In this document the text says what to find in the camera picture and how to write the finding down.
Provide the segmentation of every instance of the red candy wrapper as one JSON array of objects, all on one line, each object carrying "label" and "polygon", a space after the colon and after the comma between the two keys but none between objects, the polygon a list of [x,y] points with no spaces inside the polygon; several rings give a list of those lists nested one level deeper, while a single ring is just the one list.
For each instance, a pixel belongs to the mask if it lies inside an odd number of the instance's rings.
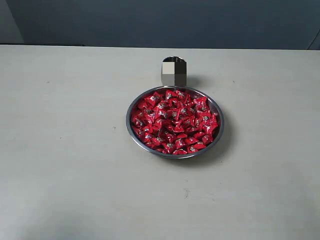
[{"label": "red candy wrapper", "polygon": [[181,149],[181,148],[185,147],[186,144],[181,138],[178,138],[177,140],[175,140],[175,146],[177,149]]},{"label": "red candy wrapper", "polygon": [[193,146],[188,146],[186,149],[187,149],[188,154],[192,154],[192,153],[195,153],[195,152],[199,151],[198,149],[196,149]]},{"label": "red candy wrapper", "polygon": [[149,148],[164,154],[195,153],[213,142],[219,126],[206,97],[193,99],[188,93],[154,92],[138,102],[130,121],[135,135]]},{"label": "red candy wrapper", "polygon": [[195,143],[199,142],[199,140],[194,138],[193,136],[191,136],[191,137],[187,137],[186,139],[184,139],[184,142],[187,145],[192,145],[192,144],[195,144]]},{"label": "red candy wrapper", "polygon": [[176,145],[173,143],[163,143],[162,146],[169,154],[172,154],[176,150]]},{"label": "red candy wrapper", "polygon": [[200,150],[200,149],[204,149],[206,147],[206,145],[204,145],[204,143],[202,141],[198,141],[195,145],[193,145],[193,147],[195,149]]},{"label": "red candy wrapper", "polygon": [[210,134],[206,134],[202,137],[202,142],[204,145],[208,145],[214,141],[214,138]]}]

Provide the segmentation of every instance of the table surface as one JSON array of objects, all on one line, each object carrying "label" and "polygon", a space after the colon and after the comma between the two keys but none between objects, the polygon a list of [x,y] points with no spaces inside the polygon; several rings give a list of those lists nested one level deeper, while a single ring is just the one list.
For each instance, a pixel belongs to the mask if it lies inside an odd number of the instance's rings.
[{"label": "table surface", "polygon": [[[126,129],[167,56],[225,116],[199,157]],[[319,239],[320,51],[2,45],[0,66],[0,239]]]}]

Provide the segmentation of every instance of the red candy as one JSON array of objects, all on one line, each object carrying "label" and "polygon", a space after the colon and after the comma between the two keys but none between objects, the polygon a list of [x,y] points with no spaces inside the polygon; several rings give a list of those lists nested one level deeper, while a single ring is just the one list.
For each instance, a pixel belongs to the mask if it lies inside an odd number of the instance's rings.
[{"label": "red candy", "polygon": [[219,127],[217,112],[211,112],[207,97],[193,98],[179,90],[154,92],[132,110],[135,135],[163,154],[184,155],[206,148]]}]

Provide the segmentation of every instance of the gray wall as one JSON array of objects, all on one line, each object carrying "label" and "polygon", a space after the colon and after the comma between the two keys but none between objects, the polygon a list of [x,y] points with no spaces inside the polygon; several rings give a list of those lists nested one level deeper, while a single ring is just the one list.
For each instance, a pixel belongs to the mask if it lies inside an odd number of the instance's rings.
[{"label": "gray wall", "polygon": [[27,43],[306,49],[320,0],[7,0]]},{"label": "gray wall", "polygon": [[23,43],[6,0],[0,0],[0,43]]}]

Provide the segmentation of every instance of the stainless steel bowl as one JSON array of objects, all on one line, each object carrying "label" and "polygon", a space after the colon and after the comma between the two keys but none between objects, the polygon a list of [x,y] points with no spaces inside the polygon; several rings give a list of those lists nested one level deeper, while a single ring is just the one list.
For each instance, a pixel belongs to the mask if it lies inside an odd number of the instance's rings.
[{"label": "stainless steel bowl", "polygon": [[[186,93],[190,94],[192,97],[207,97],[208,106],[209,106],[211,112],[218,112],[219,113],[219,116],[217,118],[217,120],[219,122],[218,130],[214,134],[213,142],[210,143],[206,148],[201,149],[197,152],[189,153],[189,154],[185,154],[185,155],[164,154],[162,152],[158,152],[156,150],[153,150],[153,149],[147,147],[143,142],[141,142],[139,140],[139,138],[137,138],[137,136],[135,135],[135,133],[131,127],[130,119],[131,119],[132,110],[137,106],[139,100],[149,96],[150,94],[152,94],[155,91],[157,91],[158,93],[164,94],[166,92],[166,90],[172,90],[172,91],[179,90],[179,91],[186,92]],[[225,126],[224,115],[223,115],[220,107],[218,106],[218,104],[216,104],[216,102],[211,97],[204,94],[203,92],[196,90],[196,89],[193,89],[191,87],[187,87],[187,86],[159,86],[159,87],[152,88],[152,89],[140,94],[131,103],[128,111],[126,112],[126,128],[128,129],[130,136],[133,138],[133,140],[136,142],[136,144],[138,144],[141,148],[143,148],[144,150],[146,150],[152,154],[155,154],[155,155],[161,156],[163,158],[167,158],[167,159],[186,159],[186,158],[191,158],[193,156],[203,154],[204,152],[206,152],[210,148],[212,148],[219,141],[219,139],[221,138],[221,136],[223,134],[224,126]]]}]

